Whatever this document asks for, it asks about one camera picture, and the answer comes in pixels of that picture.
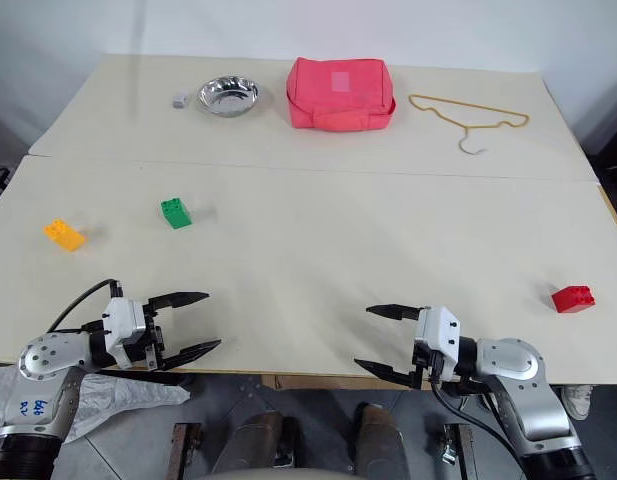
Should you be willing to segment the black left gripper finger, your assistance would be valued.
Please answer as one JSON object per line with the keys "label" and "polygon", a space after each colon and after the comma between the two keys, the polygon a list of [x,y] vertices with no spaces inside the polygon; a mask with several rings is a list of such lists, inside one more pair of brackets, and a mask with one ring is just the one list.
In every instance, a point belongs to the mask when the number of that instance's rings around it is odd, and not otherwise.
{"label": "black left gripper finger", "polygon": [[147,313],[155,314],[164,308],[180,308],[209,298],[203,292],[174,292],[150,298],[147,303]]}
{"label": "black left gripper finger", "polygon": [[211,352],[221,343],[221,339],[216,339],[184,348],[178,354],[171,357],[164,358],[162,355],[159,355],[157,369],[160,371],[169,371],[194,362]]}

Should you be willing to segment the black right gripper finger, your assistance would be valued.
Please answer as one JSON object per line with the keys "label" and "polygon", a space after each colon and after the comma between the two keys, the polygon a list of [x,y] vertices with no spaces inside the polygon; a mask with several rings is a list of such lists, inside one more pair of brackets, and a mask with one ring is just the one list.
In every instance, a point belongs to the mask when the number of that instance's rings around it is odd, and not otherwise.
{"label": "black right gripper finger", "polygon": [[417,377],[413,372],[408,374],[399,373],[389,365],[358,358],[355,358],[354,362],[380,380],[407,388],[417,387]]}
{"label": "black right gripper finger", "polygon": [[399,304],[381,304],[367,307],[366,311],[374,315],[397,321],[401,321],[403,319],[417,321],[421,309]]}

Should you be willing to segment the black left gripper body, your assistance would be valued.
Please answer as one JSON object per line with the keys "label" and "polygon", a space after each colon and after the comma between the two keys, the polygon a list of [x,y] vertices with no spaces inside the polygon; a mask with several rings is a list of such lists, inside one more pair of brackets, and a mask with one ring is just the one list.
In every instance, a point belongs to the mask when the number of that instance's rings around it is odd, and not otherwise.
{"label": "black left gripper body", "polygon": [[131,301],[132,330],[123,340],[123,348],[132,364],[144,362],[149,370],[164,370],[165,350],[161,328],[155,324],[158,311],[167,307],[164,298],[150,298],[146,304]]}

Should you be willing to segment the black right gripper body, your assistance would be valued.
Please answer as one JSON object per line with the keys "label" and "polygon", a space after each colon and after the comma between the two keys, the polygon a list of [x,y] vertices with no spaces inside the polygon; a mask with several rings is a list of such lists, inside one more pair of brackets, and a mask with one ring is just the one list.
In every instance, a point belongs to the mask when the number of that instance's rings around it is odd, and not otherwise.
{"label": "black right gripper body", "polygon": [[412,365],[414,370],[410,372],[410,387],[421,390],[424,375],[431,378],[433,383],[439,381],[444,368],[444,355],[425,344],[415,344],[413,346]]}

